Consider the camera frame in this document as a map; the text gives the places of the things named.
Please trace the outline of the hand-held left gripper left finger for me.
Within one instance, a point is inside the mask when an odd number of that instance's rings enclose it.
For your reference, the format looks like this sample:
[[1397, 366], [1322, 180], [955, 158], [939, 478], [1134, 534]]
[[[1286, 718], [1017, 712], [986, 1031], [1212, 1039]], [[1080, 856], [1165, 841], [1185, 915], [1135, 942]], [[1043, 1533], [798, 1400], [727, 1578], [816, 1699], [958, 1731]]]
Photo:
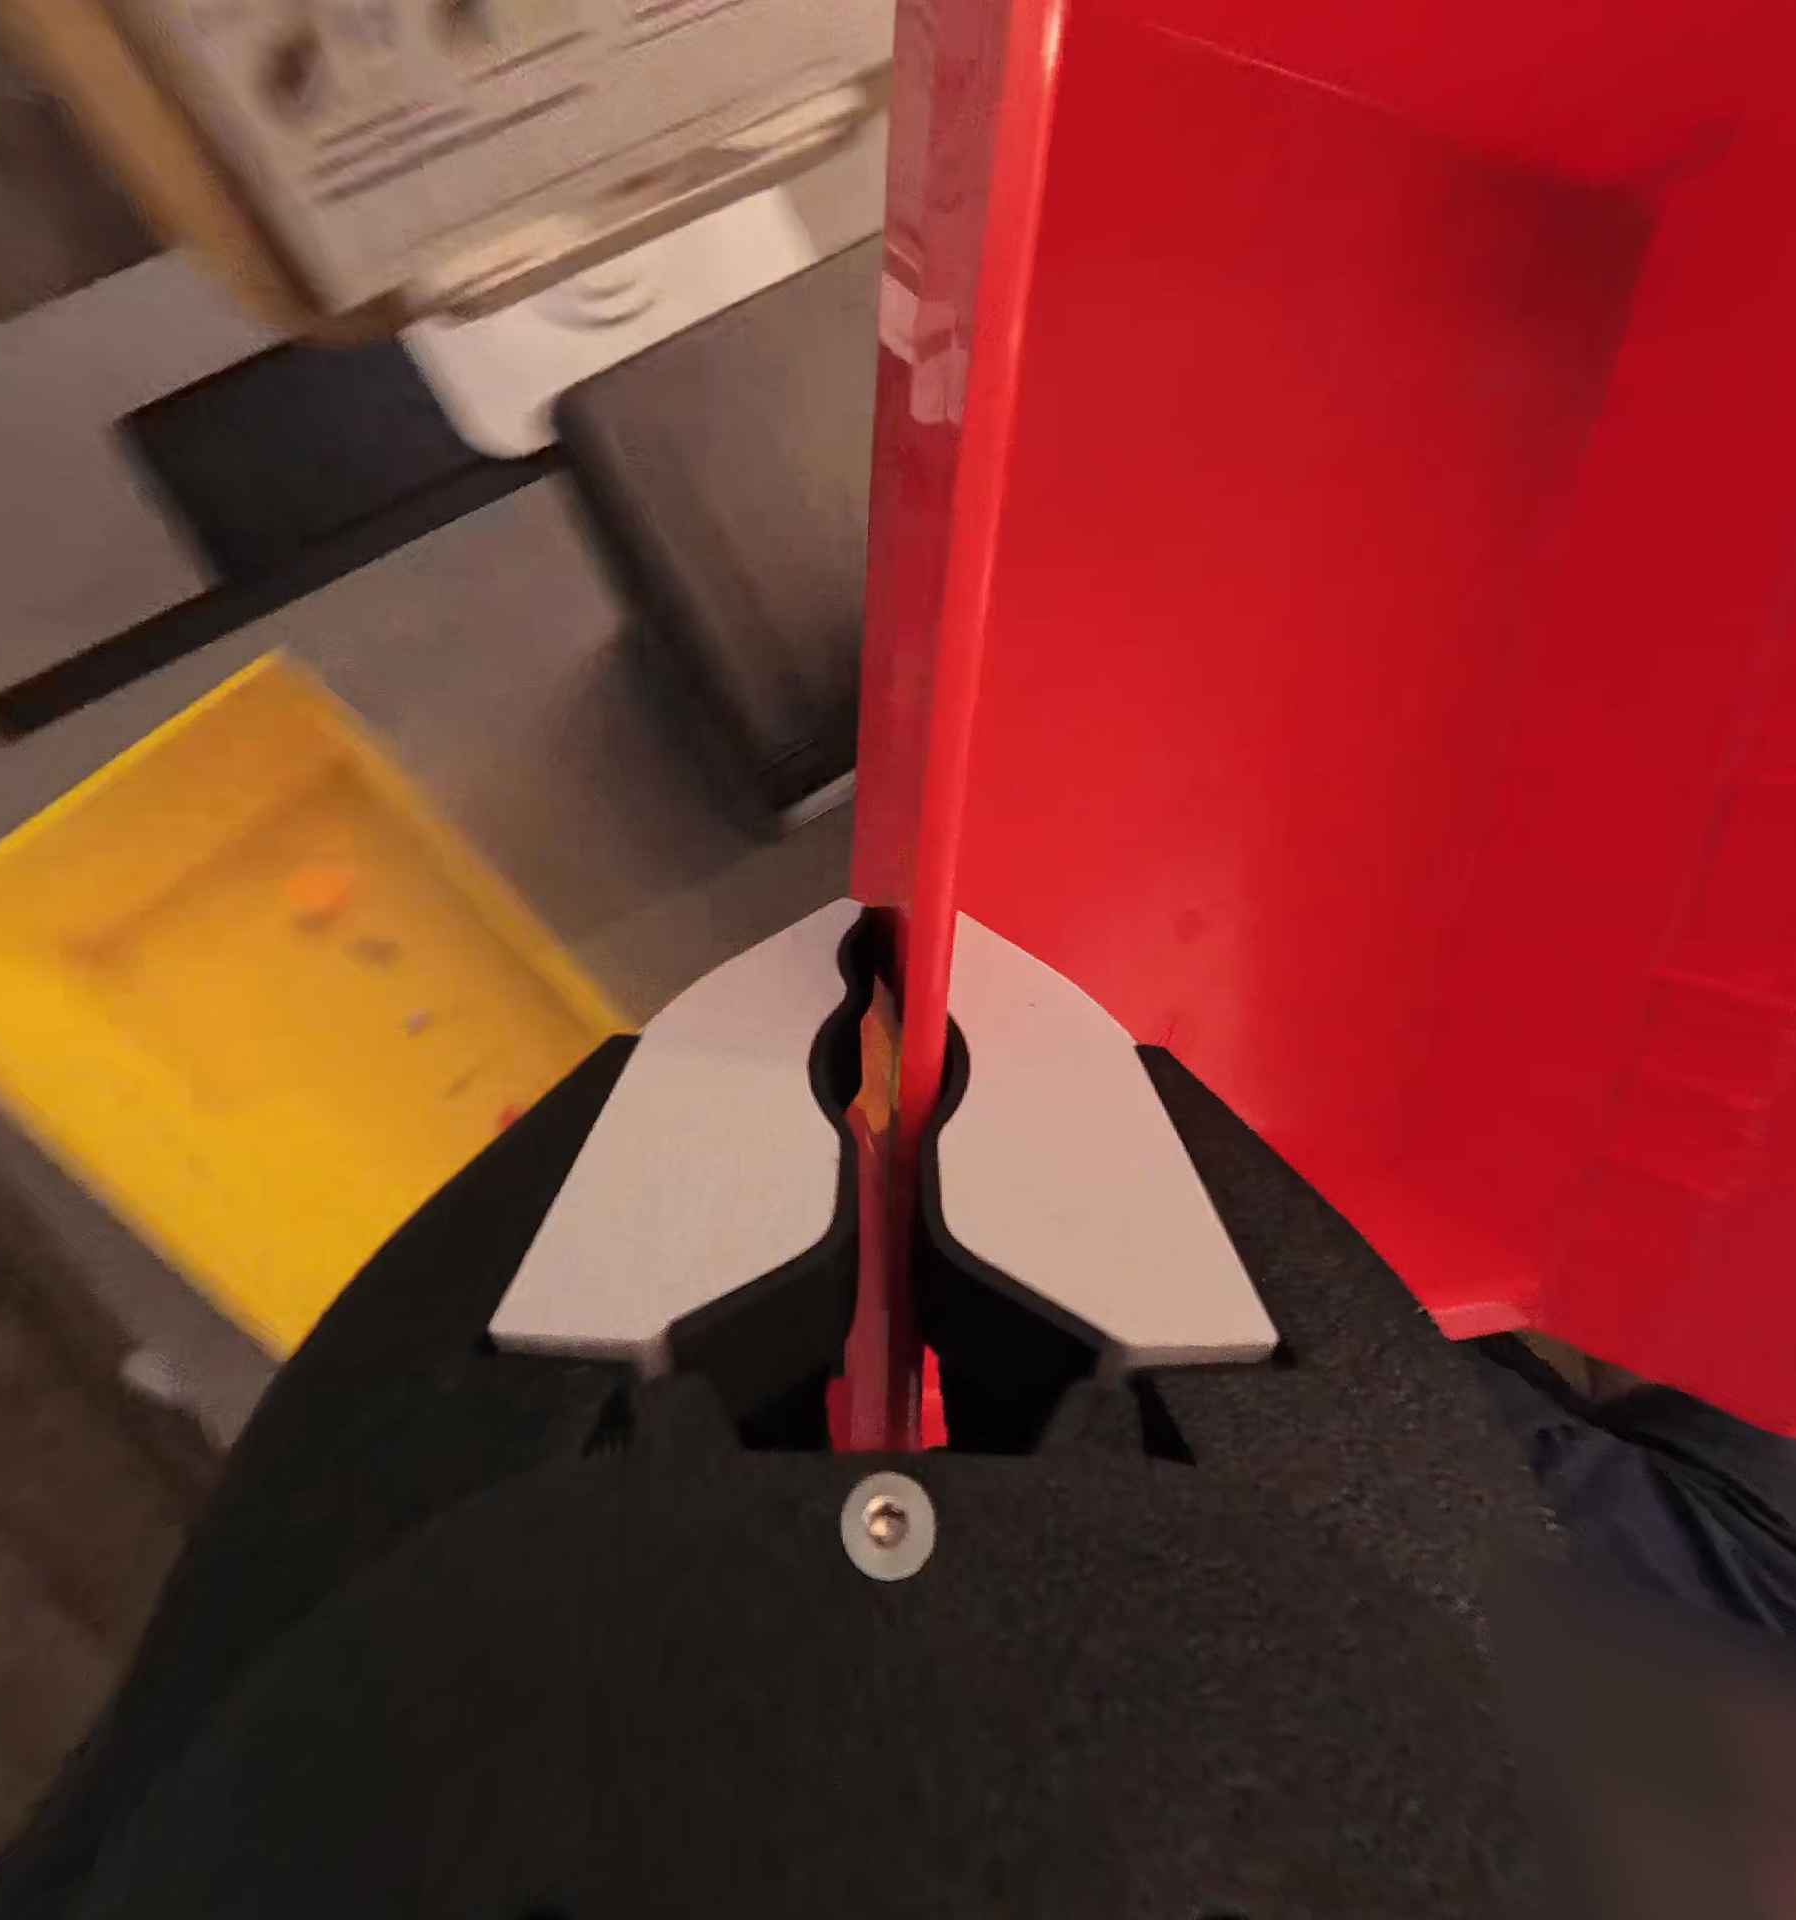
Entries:
[[835, 899], [644, 1024], [496, 1311], [508, 1352], [798, 1381], [856, 1311], [864, 906]]

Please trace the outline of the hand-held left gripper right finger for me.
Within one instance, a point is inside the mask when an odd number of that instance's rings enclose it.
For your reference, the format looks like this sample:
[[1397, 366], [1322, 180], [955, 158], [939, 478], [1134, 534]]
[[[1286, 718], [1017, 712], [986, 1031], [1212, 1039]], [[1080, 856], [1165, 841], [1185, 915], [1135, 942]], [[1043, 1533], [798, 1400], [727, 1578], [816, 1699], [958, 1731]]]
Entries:
[[1102, 1369], [1268, 1360], [1279, 1331], [1140, 1055], [1084, 986], [961, 917], [928, 1220]]

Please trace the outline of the yellow plastic bin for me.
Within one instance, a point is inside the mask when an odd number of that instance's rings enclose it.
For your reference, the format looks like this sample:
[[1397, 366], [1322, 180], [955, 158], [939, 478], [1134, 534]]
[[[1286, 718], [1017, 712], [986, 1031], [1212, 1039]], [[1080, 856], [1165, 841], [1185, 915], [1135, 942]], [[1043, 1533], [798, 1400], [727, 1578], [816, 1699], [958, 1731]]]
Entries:
[[[301, 929], [319, 862], [358, 901]], [[629, 1029], [283, 654], [0, 839], [0, 1114], [269, 1356]]]

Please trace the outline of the red plastic bin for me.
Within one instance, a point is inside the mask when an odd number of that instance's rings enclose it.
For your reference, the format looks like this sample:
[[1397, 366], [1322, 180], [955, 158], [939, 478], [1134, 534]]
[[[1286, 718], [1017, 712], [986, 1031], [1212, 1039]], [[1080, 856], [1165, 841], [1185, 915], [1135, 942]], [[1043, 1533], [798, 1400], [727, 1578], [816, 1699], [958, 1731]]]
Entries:
[[1796, 1436], [1796, 4], [898, 4], [855, 893]]

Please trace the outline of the black drawer cabinet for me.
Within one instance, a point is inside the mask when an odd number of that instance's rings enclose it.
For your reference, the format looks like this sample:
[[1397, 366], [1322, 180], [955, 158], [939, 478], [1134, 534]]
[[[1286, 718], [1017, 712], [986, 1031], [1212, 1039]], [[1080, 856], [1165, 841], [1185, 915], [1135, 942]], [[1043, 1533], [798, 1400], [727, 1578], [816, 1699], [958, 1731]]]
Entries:
[[856, 779], [883, 237], [556, 399], [635, 672], [746, 830]]

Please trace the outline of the black flat desk mat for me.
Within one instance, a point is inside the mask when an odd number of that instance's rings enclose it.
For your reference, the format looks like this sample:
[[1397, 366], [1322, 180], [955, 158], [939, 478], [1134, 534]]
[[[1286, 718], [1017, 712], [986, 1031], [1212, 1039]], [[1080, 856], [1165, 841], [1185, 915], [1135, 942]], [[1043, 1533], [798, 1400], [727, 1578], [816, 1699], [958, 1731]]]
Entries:
[[403, 346], [269, 346], [124, 414], [112, 441], [197, 584], [0, 686], [0, 755], [147, 700], [147, 725], [235, 679], [324, 587], [524, 499], [581, 539], [554, 447], [471, 445]]

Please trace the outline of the white stand base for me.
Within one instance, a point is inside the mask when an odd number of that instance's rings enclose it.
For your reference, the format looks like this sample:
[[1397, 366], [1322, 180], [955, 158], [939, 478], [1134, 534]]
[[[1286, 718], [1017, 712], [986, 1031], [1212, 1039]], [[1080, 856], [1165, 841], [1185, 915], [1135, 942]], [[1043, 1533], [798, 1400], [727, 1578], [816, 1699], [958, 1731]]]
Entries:
[[554, 408], [566, 391], [817, 257], [791, 189], [768, 187], [493, 316], [419, 319], [401, 346], [463, 445], [488, 460], [524, 460], [556, 441]]

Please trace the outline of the printed instruction sheet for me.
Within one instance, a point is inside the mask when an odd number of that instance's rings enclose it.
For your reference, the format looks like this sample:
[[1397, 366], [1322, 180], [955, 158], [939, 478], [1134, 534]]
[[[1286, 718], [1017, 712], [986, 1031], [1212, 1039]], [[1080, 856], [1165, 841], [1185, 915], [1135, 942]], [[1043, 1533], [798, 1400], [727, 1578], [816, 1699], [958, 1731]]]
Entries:
[[139, 3], [134, 48], [327, 316], [478, 317], [810, 171], [888, 3]]

